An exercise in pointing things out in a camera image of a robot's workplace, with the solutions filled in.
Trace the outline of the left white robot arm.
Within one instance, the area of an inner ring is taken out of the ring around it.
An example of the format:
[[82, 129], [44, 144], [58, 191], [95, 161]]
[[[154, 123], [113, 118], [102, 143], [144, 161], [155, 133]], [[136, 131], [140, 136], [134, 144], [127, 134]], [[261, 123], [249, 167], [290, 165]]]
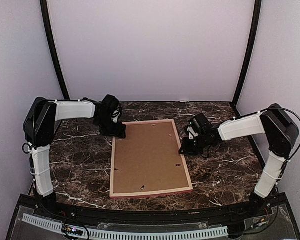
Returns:
[[50, 100], [37, 97], [23, 123], [24, 146], [29, 154], [29, 168], [36, 197], [41, 210], [50, 218], [61, 213], [51, 180], [50, 147], [55, 137], [55, 125], [71, 119], [92, 119], [105, 137], [126, 138], [126, 125], [119, 121], [122, 116], [120, 101], [106, 95], [102, 101], [88, 98], [79, 100]]

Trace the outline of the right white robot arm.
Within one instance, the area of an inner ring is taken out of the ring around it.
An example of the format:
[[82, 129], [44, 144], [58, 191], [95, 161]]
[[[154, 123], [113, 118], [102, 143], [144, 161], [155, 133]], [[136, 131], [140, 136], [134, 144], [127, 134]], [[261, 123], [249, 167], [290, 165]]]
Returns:
[[256, 217], [265, 208], [265, 202], [282, 179], [288, 163], [300, 149], [300, 127], [290, 115], [294, 112], [272, 104], [266, 109], [235, 117], [220, 124], [212, 124], [203, 113], [188, 122], [187, 136], [182, 139], [179, 154], [196, 156], [204, 149], [221, 142], [254, 135], [266, 135], [269, 156], [261, 177], [249, 201], [245, 213]]

